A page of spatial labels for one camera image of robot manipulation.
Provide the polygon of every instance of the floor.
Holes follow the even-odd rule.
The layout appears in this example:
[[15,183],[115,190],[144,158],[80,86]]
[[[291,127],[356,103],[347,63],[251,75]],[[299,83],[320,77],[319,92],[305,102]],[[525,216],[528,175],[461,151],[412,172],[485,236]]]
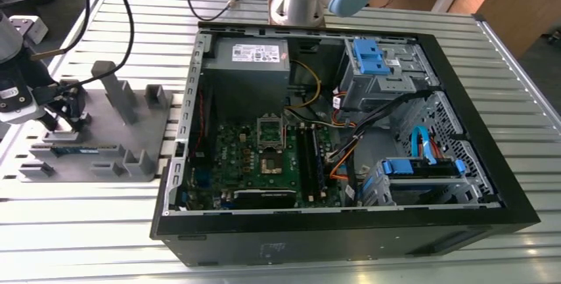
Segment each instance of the floor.
[[[37,8],[49,28],[49,34],[37,46],[39,51],[49,51],[60,47],[81,9],[83,0],[55,0]],[[561,79],[557,75],[561,75],[561,46],[548,45],[546,39],[540,38],[518,61],[560,112]]]

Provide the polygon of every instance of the ram slot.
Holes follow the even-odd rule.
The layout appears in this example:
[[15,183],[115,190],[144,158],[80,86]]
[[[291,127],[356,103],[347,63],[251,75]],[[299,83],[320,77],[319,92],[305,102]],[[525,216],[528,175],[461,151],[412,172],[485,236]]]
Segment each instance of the ram slot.
[[320,189],[317,183],[313,134],[311,129],[299,129],[296,133],[296,145],[299,150],[301,196],[304,202],[313,202],[319,200]]

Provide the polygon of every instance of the white label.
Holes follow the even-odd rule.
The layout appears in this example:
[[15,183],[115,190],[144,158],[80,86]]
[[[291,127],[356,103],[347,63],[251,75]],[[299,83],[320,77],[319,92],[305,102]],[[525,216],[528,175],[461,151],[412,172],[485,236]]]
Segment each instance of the white label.
[[397,59],[387,59],[385,64],[388,66],[400,66],[400,61]]
[[233,62],[281,62],[277,45],[236,44],[232,49]]
[[341,108],[341,99],[339,97],[333,97],[333,107],[337,110]]
[[355,190],[352,189],[351,185],[347,186],[345,193],[349,195],[349,198],[355,200]]
[[12,87],[9,89],[5,89],[5,90],[0,91],[0,98],[3,98],[3,99],[9,99],[9,98],[12,98],[17,95],[19,95],[17,87]]

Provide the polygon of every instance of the metal panel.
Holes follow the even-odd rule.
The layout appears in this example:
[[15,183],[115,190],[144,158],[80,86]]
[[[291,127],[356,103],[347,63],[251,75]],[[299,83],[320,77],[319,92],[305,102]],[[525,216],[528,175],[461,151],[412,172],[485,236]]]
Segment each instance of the metal panel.
[[[204,16],[225,0],[193,0]],[[120,60],[127,48],[127,15],[107,0],[75,52],[53,63],[60,78],[89,77],[96,59]],[[131,63],[119,71],[135,89],[163,83],[181,103],[197,20],[183,0],[132,0],[139,35]],[[219,19],[267,23],[267,4],[248,1]],[[524,72],[477,22],[457,14],[365,9],[355,18],[328,14],[328,26],[435,34],[451,57],[476,107],[542,223],[513,235],[485,239],[436,258],[323,262],[279,266],[187,268],[148,237],[159,180],[149,183],[20,183],[11,178],[36,139],[32,124],[12,128],[17,145],[4,153],[0,181],[0,281],[61,283],[473,283],[473,275],[499,283],[552,283],[561,278],[561,137],[546,104]],[[101,88],[91,84],[88,88]],[[179,110],[167,130],[173,134]],[[173,152],[163,144],[160,167]]]

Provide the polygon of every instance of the motherboard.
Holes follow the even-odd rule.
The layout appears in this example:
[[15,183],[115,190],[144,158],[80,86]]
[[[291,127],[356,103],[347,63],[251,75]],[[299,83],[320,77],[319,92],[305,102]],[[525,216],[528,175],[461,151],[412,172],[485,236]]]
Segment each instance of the motherboard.
[[324,171],[332,148],[327,127],[273,114],[220,124],[212,169],[193,169],[188,182],[193,209],[341,206],[337,181]]

